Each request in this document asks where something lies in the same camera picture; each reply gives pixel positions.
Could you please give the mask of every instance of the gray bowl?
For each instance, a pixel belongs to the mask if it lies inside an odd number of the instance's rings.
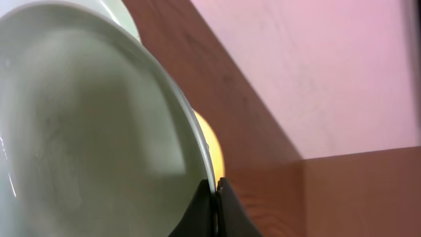
[[[168,236],[212,163],[129,33],[65,3],[0,20],[0,236]]]

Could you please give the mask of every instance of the black object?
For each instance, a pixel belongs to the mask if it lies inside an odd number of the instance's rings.
[[[202,180],[170,237],[260,237],[226,178],[218,182],[216,197]]]

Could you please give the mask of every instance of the white wall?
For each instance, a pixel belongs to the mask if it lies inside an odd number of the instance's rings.
[[[400,0],[192,1],[304,158],[420,145]]]

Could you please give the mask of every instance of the wall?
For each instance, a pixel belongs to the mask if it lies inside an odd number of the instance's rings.
[[[420,145],[403,0],[192,0],[305,158]]]

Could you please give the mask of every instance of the wooden table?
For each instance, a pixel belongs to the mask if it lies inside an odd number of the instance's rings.
[[[213,127],[226,177],[265,236],[421,236],[421,148],[303,161],[188,0],[124,2]]]

